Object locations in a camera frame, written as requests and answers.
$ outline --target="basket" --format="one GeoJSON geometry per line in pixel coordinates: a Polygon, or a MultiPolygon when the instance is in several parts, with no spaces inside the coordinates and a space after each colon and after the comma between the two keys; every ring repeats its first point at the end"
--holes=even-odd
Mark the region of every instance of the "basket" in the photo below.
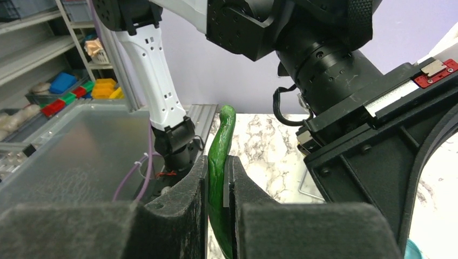
{"type": "Polygon", "coordinates": [[[106,52],[103,49],[100,50],[97,53],[97,55],[95,55],[95,57],[91,57],[91,58],[94,64],[105,65],[105,64],[110,63],[110,61],[108,60],[108,57],[106,56],[106,52]]]}

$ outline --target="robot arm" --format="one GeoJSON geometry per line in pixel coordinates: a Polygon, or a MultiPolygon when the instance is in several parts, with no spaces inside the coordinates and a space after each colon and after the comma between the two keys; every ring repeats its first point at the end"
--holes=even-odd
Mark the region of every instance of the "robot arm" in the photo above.
{"type": "MultiPolygon", "coordinates": [[[[158,6],[146,0],[93,1],[108,29],[124,31],[123,44],[138,60],[138,71],[165,74],[141,79],[152,121],[158,121],[156,150],[166,165],[180,168],[189,161],[183,150],[194,137],[193,125],[186,117],[180,122],[157,114],[173,105],[165,101],[169,92],[176,96],[168,69],[156,67],[166,65],[164,57],[143,56],[145,40],[159,26],[158,6]],[[145,26],[151,31],[140,34],[145,26]]],[[[423,166],[458,128],[455,61],[429,58],[382,75],[358,50],[372,39],[372,14],[381,0],[152,1],[231,53],[256,61],[276,51],[279,76],[293,79],[315,115],[300,122],[298,148],[308,155],[304,162],[323,197],[372,204],[404,251],[423,166]]]]}
{"type": "Polygon", "coordinates": [[[153,128],[165,131],[182,123],[186,112],[178,100],[165,60],[161,29],[151,24],[138,28],[135,36],[127,31],[118,31],[116,36],[135,66],[153,128]]]}

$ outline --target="green cucumber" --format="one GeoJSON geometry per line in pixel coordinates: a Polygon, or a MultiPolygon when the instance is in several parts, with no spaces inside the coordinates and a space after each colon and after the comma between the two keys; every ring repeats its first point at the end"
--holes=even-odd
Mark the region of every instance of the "green cucumber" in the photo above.
{"type": "Polygon", "coordinates": [[[208,175],[210,204],[208,215],[214,235],[226,259],[232,259],[230,222],[223,213],[224,164],[231,150],[235,128],[235,110],[229,105],[221,108],[220,126],[208,152],[208,175]]]}

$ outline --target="marble countertop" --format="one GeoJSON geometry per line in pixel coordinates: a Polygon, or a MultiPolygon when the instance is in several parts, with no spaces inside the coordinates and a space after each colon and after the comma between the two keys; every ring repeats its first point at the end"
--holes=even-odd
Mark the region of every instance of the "marble countertop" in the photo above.
{"type": "MultiPolygon", "coordinates": [[[[288,115],[290,120],[304,115],[288,115]]],[[[219,127],[215,118],[207,143],[211,143],[219,127]]],[[[298,190],[306,171],[304,156],[297,150],[296,128],[287,127],[270,114],[237,114],[232,149],[248,176],[271,197],[281,203],[320,203],[298,190]]],[[[205,148],[208,153],[210,145],[205,148]]],[[[423,170],[419,183],[410,238],[420,247],[426,258],[450,258],[458,233],[458,134],[450,138],[434,153],[423,170]]],[[[321,197],[312,178],[307,175],[301,187],[305,193],[321,197]]],[[[224,258],[209,224],[209,259],[224,258]]]]}

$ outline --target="screw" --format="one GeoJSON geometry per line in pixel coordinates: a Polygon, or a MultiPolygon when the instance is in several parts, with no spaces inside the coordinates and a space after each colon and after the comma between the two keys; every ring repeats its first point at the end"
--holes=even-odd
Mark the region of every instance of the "screw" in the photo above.
{"type": "Polygon", "coordinates": [[[331,173],[331,171],[328,169],[328,168],[323,168],[321,171],[320,171],[320,175],[321,176],[328,176],[329,174],[331,173]]]}
{"type": "Polygon", "coordinates": [[[369,150],[371,150],[371,146],[370,145],[364,145],[362,148],[361,148],[361,151],[362,153],[367,153],[369,152],[369,150]]]}

